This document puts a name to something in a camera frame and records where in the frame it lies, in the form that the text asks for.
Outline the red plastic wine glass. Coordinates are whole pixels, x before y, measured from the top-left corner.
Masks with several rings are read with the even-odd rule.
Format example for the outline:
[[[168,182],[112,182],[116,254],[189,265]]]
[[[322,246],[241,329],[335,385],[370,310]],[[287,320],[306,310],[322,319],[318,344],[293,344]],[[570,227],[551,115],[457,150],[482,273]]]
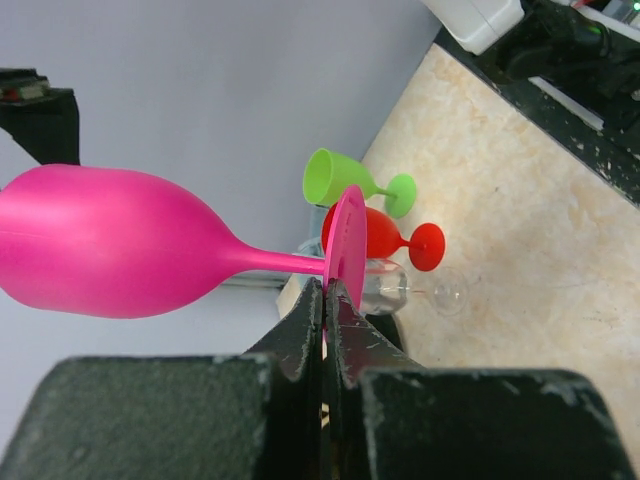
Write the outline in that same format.
[[[409,239],[402,237],[393,219],[387,214],[366,208],[366,258],[388,259],[400,248],[408,249],[413,267],[419,271],[435,270],[446,252],[443,230],[434,223],[422,223]]]

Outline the green plastic wine glass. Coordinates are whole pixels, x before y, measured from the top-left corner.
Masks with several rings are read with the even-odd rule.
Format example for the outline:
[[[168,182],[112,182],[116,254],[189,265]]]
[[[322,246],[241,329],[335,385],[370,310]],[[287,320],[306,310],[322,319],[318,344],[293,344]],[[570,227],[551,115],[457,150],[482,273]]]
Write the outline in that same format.
[[[398,174],[382,187],[361,162],[349,156],[326,148],[310,156],[302,181],[303,196],[308,203],[330,207],[350,186],[358,186],[365,199],[383,195],[384,210],[394,219],[407,215],[417,198],[417,185],[409,174]]]

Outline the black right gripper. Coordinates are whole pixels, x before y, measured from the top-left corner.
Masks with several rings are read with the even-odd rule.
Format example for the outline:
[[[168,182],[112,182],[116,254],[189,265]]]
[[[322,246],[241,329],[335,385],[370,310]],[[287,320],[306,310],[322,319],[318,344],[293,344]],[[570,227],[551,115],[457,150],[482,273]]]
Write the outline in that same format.
[[[34,68],[1,70],[1,129],[41,165],[80,163],[75,92]]]

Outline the clear wine glass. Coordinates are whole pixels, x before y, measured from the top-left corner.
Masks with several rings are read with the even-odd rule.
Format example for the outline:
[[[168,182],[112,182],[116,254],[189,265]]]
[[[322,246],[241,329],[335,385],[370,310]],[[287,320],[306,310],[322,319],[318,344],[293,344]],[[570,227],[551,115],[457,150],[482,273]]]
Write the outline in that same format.
[[[409,273],[398,263],[385,259],[367,261],[360,312],[365,315],[391,315],[409,302],[425,300],[440,314],[451,316],[466,305],[468,285],[465,277],[450,267],[427,272],[422,283],[411,283]]]

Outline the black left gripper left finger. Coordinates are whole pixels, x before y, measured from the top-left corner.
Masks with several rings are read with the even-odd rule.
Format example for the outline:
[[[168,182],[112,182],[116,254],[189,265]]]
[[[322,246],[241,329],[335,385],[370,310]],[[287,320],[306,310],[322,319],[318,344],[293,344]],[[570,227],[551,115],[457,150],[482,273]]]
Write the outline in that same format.
[[[40,382],[5,479],[317,479],[323,289],[240,355],[74,357]]]

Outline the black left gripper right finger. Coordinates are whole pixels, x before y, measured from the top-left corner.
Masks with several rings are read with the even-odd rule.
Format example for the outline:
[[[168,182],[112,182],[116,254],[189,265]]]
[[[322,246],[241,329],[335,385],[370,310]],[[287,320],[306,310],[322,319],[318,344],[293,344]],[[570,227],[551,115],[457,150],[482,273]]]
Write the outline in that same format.
[[[427,368],[325,293],[330,432],[343,479],[632,479],[603,398],[562,369]]]

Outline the pink plastic wine glass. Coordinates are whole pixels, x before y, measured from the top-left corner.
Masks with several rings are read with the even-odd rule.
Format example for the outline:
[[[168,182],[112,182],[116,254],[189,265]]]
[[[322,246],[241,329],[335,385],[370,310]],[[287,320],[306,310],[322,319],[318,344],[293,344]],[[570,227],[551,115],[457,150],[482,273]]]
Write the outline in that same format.
[[[365,280],[361,190],[340,197],[323,258],[241,241],[205,202],[147,173],[51,164],[1,192],[1,287],[41,310],[114,319],[185,307],[252,270],[339,280],[359,303]]]

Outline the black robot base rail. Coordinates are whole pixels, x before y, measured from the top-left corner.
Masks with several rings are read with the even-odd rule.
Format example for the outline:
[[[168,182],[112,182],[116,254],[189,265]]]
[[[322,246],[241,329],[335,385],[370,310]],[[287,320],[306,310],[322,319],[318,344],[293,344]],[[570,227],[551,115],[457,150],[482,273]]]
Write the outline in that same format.
[[[615,146],[605,135],[568,110],[552,95],[530,81],[499,85],[477,67],[445,30],[434,43],[454,57],[493,92],[533,122],[547,136],[573,154],[634,207],[639,206],[639,157]]]

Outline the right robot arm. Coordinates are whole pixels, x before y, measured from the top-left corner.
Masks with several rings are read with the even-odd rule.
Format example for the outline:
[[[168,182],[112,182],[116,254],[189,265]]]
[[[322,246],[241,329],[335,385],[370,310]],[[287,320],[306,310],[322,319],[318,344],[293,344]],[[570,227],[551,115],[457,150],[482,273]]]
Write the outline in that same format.
[[[530,82],[602,135],[639,154],[636,1],[429,1],[462,57],[495,87]],[[40,164],[77,165],[72,90],[33,68],[1,71],[1,128]]]

